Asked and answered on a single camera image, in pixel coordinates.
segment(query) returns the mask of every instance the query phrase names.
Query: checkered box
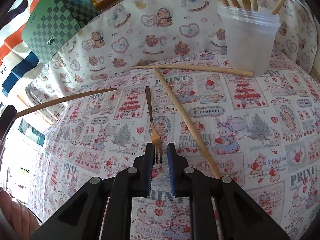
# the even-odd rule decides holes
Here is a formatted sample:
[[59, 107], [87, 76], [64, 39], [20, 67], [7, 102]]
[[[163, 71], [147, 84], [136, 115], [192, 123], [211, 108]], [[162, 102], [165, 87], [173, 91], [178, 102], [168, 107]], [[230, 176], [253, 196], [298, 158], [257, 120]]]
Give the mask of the checkered box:
[[22, 33], [32, 52], [46, 64], [100, 12], [91, 0], [40, 0]]

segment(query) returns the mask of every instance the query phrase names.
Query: fork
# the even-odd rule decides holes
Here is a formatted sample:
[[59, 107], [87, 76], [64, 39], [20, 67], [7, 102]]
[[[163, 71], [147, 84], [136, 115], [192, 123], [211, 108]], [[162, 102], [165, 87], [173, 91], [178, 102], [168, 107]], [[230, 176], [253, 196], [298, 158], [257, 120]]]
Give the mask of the fork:
[[147, 99], [148, 111], [149, 111], [149, 117], [150, 117], [151, 143], [153, 144], [153, 164], [155, 164], [155, 155], [156, 155], [156, 163], [158, 164], [159, 155], [160, 155], [160, 163], [162, 163], [161, 138], [156, 131], [155, 125], [153, 124], [151, 93], [150, 93], [149, 86], [146, 86], [146, 99]]

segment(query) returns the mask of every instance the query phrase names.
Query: translucent plastic cup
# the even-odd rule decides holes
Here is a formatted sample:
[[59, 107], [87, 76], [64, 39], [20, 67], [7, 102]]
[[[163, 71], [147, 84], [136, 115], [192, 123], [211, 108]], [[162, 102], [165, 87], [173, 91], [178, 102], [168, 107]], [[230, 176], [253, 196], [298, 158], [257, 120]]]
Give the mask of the translucent plastic cup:
[[230, 6], [218, 6], [218, 14], [226, 32], [231, 66], [263, 75], [280, 27], [279, 15], [264, 8], [257, 12]]

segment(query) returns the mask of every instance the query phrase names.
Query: finger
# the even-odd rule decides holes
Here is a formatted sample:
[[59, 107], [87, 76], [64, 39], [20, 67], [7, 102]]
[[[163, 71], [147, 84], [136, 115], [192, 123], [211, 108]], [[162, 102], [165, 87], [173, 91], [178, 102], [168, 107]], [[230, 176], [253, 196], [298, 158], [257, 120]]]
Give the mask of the finger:
[[22, 224], [21, 224], [21, 207], [17, 202], [12, 201], [11, 208], [12, 208], [13, 228], [17, 232], [18, 236], [22, 239], [23, 231], [22, 231]]
[[12, 217], [11, 216], [11, 197], [4, 190], [0, 191], [0, 208], [4, 216], [10, 222]]
[[29, 211], [30, 216], [30, 236], [40, 227], [36, 217]]
[[21, 225], [22, 225], [23, 240], [28, 240], [30, 238], [29, 210], [18, 199], [17, 199], [17, 202], [19, 203], [19, 205], [21, 207]]

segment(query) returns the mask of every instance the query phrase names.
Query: printed fabric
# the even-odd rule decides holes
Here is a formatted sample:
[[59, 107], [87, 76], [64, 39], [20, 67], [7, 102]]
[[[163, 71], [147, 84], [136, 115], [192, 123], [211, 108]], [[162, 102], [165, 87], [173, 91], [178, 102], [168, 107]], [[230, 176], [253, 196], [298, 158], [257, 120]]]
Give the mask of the printed fabric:
[[[279, 0], [258, 0], [272, 9]], [[226, 46], [217, 0], [125, 0], [93, 19], [44, 66], [27, 89], [31, 102], [60, 98], [97, 81], [159, 60]], [[275, 48], [308, 73], [317, 34], [313, 19], [295, 0], [280, 10]], [[58, 119], [67, 103], [45, 115]]]
[[[230, 68], [224, 49], [156, 64]], [[266, 73], [258, 77], [172, 69], [161, 73], [221, 174], [238, 183], [291, 239], [299, 239], [320, 207], [320, 85], [276, 50]], [[174, 142], [191, 167], [207, 176], [211, 171], [151, 69], [128, 70], [84, 89], [118, 88], [71, 101], [45, 132], [29, 198], [29, 207], [41, 220], [91, 177], [113, 177], [143, 155], [151, 141], [147, 85], [164, 157], [153, 166], [150, 196], [133, 200], [131, 239], [190, 238], [188, 199], [171, 194], [167, 144]]]

